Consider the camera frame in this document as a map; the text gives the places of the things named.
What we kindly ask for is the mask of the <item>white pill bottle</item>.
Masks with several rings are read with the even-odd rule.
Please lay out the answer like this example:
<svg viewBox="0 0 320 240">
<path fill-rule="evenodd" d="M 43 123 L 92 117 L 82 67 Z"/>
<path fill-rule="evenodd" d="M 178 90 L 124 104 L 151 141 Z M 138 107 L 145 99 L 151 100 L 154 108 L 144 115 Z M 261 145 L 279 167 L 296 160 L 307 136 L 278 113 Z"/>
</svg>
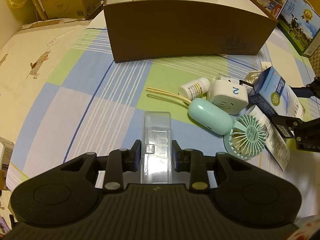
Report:
<svg viewBox="0 0 320 240">
<path fill-rule="evenodd" d="M 193 101 L 208 92 L 210 81 L 206 77 L 192 80 L 178 88 L 178 95 Z"/>
</svg>

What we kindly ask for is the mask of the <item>beige wooden stick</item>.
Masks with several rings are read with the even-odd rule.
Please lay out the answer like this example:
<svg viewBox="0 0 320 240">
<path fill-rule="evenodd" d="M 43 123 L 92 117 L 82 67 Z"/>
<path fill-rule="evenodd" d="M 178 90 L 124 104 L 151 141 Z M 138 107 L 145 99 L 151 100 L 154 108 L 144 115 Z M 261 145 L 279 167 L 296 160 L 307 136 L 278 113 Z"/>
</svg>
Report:
<svg viewBox="0 0 320 240">
<path fill-rule="evenodd" d="M 172 92 L 167 92 L 165 90 L 161 90 L 161 89 L 155 89 L 155 88 L 151 88 L 151 87 L 146 87 L 145 89 L 147 92 L 153 93 L 153 94 L 159 94 L 159 95 L 163 95 L 163 96 L 168 96 L 171 98 L 175 98 L 178 99 L 180 101 L 183 101 L 186 104 L 191 104 L 191 100 L 189 100 L 188 98 L 185 98 L 183 96 L 180 96 L 178 94 L 174 94 Z"/>
</svg>

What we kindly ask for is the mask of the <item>mint green handheld fan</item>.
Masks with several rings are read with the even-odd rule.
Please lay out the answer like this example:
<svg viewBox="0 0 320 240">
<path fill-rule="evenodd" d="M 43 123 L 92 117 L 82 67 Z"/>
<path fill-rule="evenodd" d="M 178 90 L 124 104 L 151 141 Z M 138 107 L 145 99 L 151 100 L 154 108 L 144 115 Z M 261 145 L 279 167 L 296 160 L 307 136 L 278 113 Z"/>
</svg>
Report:
<svg viewBox="0 0 320 240">
<path fill-rule="evenodd" d="M 222 135 L 227 153 L 234 157 L 251 159 L 265 148 L 267 129 L 253 116 L 243 115 L 234 120 L 202 98 L 190 102 L 188 115 L 212 132 Z"/>
</svg>

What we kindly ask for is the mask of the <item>green landscape milk box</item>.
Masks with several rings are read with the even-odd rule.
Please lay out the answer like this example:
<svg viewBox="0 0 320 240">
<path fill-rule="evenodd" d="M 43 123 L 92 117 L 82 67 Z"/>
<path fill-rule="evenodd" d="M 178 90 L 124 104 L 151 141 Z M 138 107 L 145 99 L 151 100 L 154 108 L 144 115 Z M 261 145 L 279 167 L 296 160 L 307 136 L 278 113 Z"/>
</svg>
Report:
<svg viewBox="0 0 320 240">
<path fill-rule="evenodd" d="M 299 55 L 311 57 L 319 47 L 319 14 L 303 0 L 287 0 L 278 17 L 279 29 Z"/>
</svg>

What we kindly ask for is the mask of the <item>blue white medicine box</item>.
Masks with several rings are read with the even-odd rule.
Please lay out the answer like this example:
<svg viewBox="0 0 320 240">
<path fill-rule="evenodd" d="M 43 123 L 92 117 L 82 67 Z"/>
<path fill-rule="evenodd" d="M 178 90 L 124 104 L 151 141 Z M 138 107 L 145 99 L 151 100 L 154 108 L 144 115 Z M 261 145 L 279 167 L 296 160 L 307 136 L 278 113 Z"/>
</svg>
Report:
<svg viewBox="0 0 320 240">
<path fill-rule="evenodd" d="M 305 113 L 292 88 L 272 66 L 260 73 L 249 94 L 249 101 L 269 119 L 278 115 L 303 119 Z"/>
</svg>

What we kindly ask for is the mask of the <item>clear plastic case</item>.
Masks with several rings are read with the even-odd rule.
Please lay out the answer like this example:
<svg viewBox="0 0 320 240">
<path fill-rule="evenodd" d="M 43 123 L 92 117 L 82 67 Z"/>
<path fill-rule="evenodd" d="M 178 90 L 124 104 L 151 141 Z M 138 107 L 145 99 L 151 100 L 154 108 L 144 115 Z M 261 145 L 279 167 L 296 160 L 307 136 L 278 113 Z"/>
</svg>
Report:
<svg viewBox="0 0 320 240">
<path fill-rule="evenodd" d="M 171 114 L 146 111 L 143 115 L 140 182 L 172 183 Z"/>
</svg>

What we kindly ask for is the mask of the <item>white cube power adapter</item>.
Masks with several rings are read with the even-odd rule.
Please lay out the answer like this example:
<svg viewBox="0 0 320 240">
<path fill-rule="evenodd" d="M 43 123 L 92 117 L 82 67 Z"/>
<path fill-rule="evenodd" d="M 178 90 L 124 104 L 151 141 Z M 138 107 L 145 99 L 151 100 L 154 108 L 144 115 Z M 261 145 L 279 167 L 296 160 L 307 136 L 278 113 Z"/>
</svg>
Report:
<svg viewBox="0 0 320 240">
<path fill-rule="evenodd" d="M 230 115 L 239 114 L 247 107 L 247 89 L 230 76 L 218 75 L 210 84 L 207 100 Z"/>
</svg>

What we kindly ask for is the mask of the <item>brown cardboard storage box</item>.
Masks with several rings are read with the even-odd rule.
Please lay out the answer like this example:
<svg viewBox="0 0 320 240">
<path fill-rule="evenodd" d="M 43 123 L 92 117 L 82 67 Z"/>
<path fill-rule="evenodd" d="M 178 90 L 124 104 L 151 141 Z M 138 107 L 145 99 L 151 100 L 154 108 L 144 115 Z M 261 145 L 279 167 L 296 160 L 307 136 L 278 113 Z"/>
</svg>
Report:
<svg viewBox="0 0 320 240">
<path fill-rule="evenodd" d="M 255 55 L 277 25 L 256 0 L 105 0 L 113 58 Z"/>
</svg>

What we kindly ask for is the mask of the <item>white printed tube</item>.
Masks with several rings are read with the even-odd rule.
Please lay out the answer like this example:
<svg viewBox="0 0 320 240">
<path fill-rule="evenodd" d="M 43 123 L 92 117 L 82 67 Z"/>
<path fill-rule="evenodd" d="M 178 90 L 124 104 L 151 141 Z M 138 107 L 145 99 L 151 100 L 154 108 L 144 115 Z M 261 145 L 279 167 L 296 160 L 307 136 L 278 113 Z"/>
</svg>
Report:
<svg viewBox="0 0 320 240">
<path fill-rule="evenodd" d="M 272 122 L 270 122 L 268 117 L 260 110 L 257 105 L 251 106 L 247 110 L 246 115 L 255 117 L 259 121 L 259 124 L 261 124 L 263 128 L 266 129 L 266 148 L 268 152 L 274 157 L 281 170 L 284 172 L 287 168 L 291 156 L 286 142 L 281 137 L 280 133 L 277 131 Z"/>
</svg>

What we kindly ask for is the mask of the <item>checkered blue green tablecloth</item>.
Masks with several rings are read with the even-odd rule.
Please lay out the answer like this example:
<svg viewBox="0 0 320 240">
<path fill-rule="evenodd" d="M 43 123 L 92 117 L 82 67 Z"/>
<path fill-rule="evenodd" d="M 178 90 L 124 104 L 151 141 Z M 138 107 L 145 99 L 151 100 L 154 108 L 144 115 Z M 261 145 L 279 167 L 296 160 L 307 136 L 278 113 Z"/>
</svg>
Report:
<svg viewBox="0 0 320 240">
<path fill-rule="evenodd" d="M 195 124 L 184 103 L 147 94 L 146 87 L 176 93 L 199 77 L 223 74 L 243 79 L 273 64 L 293 87 L 310 83 L 315 74 L 279 31 L 274 30 L 255 56 L 214 55 L 115 63 L 103 14 L 99 14 L 65 53 L 31 106 L 9 164 L 6 185 L 21 182 L 85 152 L 100 155 L 131 147 L 142 136 L 143 114 L 171 114 L 172 137 L 183 148 L 204 154 L 224 151 L 222 137 Z"/>
</svg>

